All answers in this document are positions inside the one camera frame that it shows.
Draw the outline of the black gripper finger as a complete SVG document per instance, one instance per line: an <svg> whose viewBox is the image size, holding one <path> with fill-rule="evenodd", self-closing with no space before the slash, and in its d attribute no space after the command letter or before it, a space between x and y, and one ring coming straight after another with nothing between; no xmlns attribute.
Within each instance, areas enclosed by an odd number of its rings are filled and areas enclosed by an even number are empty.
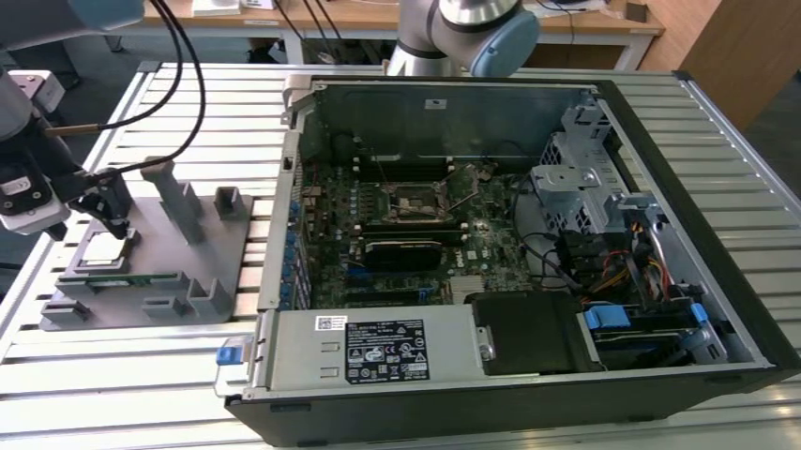
<svg viewBox="0 0 801 450"><path fill-rule="evenodd" d="M90 215L98 222L107 222L107 202L99 194L91 193L71 200L68 207L74 211Z"/></svg>
<svg viewBox="0 0 801 450"><path fill-rule="evenodd" d="M133 206L133 196L122 174L112 174L112 168L102 170L98 175L96 204L90 208L95 219L104 225L107 231L118 239L129 236L131 222L129 215Z"/></svg>

